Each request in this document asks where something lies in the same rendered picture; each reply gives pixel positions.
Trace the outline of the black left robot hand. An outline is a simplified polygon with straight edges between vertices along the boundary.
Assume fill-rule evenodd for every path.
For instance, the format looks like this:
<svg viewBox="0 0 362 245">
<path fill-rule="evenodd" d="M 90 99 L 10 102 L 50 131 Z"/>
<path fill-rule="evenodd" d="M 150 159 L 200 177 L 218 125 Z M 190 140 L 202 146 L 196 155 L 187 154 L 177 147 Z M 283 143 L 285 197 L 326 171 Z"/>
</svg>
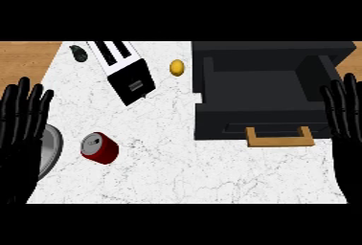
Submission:
<svg viewBox="0 0 362 245">
<path fill-rule="evenodd" d="M 38 183 L 41 146 L 53 91 L 29 78 L 0 99 L 0 205 L 26 203 Z"/>
</svg>

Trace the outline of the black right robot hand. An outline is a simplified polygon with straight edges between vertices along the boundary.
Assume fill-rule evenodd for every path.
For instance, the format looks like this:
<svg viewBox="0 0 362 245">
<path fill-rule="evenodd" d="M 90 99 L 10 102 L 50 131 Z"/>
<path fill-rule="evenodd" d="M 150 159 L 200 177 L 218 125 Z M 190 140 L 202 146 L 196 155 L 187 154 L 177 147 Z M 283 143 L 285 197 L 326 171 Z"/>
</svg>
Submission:
<svg viewBox="0 0 362 245">
<path fill-rule="evenodd" d="M 345 202 L 362 205 L 362 81 L 353 73 L 319 92 L 330 130 L 335 178 Z"/>
</svg>

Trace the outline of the red soda can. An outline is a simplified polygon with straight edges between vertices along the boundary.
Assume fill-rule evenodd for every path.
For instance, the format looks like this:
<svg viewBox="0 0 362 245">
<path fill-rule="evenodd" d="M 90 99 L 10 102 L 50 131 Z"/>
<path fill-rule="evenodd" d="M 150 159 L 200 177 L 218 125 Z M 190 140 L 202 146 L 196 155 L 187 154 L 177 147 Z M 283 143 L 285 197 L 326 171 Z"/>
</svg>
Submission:
<svg viewBox="0 0 362 245">
<path fill-rule="evenodd" d="M 101 132 L 93 132 L 82 138 L 81 155 L 87 160 L 106 165 L 116 158 L 118 145 Z"/>
</svg>

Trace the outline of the dark grey open drawer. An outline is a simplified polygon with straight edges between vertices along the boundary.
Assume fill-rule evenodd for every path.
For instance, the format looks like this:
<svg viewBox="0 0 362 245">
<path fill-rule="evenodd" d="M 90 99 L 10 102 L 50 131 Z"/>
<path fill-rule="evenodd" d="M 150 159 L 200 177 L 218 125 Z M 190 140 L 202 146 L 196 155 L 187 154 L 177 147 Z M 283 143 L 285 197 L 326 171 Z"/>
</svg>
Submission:
<svg viewBox="0 0 362 245">
<path fill-rule="evenodd" d="M 310 129 L 330 137 L 319 87 L 336 79 L 328 56 L 308 56 L 288 71 L 218 72 L 203 59 L 202 101 L 195 105 L 197 140 L 239 140 L 251 127 L 260 137 L 294 137 Z"/>
</svg>

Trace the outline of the grey round plate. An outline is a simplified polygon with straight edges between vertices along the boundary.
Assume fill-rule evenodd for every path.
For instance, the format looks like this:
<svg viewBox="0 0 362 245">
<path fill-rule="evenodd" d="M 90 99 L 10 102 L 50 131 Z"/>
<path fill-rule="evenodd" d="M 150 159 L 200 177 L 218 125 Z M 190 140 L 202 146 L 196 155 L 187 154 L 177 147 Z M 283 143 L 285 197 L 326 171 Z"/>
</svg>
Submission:
<svg viewBox="0 0 362 245">
<path fill-rule="evenodd" d="M 41 164 L 38 179 L 42 179 L 48 174 L 57 162 L 63 146 L 60 131 L 50 124 L 45 125 L 42 148 L 41 148 Z"/>
</svg>

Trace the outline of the dark green avocado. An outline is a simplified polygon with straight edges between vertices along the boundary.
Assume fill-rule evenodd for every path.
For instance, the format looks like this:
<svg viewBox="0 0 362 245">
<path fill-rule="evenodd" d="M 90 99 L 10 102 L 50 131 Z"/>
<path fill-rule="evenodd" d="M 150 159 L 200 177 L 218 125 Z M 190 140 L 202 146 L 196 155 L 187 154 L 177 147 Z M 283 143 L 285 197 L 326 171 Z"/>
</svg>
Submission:
<svg viewBox="0 0 362 245">
<path fill-rule="evenodd" d="M 72 45 L 69 47 L 70 51 L 72 51 L 72 55 L 73 55 L 73 59 L 76 62 L 85 62 L 87 60 L 87 53 L 84 51 L 84 49 L 78 46 L 78 45 Z"/>
</svg>

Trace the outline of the dark grey cabinet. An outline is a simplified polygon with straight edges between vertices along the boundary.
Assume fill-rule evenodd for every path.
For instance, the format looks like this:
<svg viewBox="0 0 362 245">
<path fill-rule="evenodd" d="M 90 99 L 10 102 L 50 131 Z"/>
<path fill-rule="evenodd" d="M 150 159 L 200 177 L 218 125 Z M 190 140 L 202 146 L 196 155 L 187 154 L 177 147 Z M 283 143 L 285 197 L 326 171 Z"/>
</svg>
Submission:
<svg viewBox="0 0 362 245">
<path fill-rule="evenodd" d="M 336 66 L 356 49 L 350 41 L 192 41 L 192 89 L 206 96 L 203 59 L 220 73 L 291 73 L 307 101 L 320 101 L 319 87 L 338 79 Z"/>
</svg>

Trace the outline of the black and white toaster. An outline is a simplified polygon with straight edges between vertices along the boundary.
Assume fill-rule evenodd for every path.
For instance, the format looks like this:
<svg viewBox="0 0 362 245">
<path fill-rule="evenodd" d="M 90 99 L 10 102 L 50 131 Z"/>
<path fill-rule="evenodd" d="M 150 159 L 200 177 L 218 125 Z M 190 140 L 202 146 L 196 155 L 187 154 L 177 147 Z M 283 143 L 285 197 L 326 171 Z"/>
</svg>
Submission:
<svg viewBox="0 0 362 245">
<path fill-rule="evenodd" d="M 87 41 L 124 105 L 155 89 L 147 63 L 128 41 Z"/>
</svg>

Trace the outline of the yellow lemon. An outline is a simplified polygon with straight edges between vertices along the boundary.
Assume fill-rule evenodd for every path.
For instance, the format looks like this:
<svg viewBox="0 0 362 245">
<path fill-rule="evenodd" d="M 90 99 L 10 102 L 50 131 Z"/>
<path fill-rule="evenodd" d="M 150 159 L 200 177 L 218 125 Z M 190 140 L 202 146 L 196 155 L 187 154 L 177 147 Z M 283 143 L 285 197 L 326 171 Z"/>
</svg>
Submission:
<svg viewBox="0 0 362 245">
<path fill-rule="evenodd" d="M 178 59 L 175 59 L 169 64 L 169 72 L 175 77 L 183 74 L 183 62 Z"/>
</svg>

